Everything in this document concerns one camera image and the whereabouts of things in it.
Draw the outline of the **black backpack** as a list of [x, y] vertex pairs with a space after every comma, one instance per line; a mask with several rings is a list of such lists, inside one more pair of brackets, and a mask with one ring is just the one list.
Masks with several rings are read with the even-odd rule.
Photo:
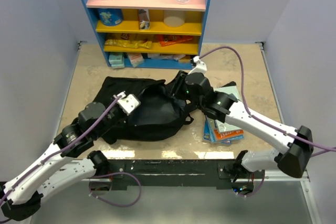
[[109, 106], [113, 96], [124, 91], [141, 102], [125, 121], [108, 129], [102, 139], [108, 144], [117, 140], [156, 142], [174, 136], [183, 126], [193, 122], [190, 100], [173, 94], [175, 78], [165, 80], [106, 77], [95, 102]]

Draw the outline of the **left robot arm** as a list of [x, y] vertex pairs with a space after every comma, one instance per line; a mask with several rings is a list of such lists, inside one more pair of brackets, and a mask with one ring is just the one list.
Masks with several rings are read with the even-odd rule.
[[70, 168], [67, 165], [138, 106], [137, 101], [120, 97], [109, 106], [89, 103], [37, 160], [20, 175], [1, 183], [1, 210], [7, 220], [22, 221], [32, 216], [48, 198], [82, 179], [105, 177], [109, 162], [101, 151], [92, 151]]

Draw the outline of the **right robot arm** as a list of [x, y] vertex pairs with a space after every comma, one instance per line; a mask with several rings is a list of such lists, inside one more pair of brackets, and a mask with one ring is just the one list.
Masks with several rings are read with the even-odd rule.
[[284, 174], [301, 178], [313, 153], [312, 132], [306, 126], [295, 128], [276, 122], [250, 110], [233, 94], [218, 92], [200, 72], [180, 71], [172, 88], [178, 98], [190, 100], [209, 119], [237, 126], [272, 146], [263, 152], [241, 151], [226, 171], [246, 178], [258, 170], [279, 169]]

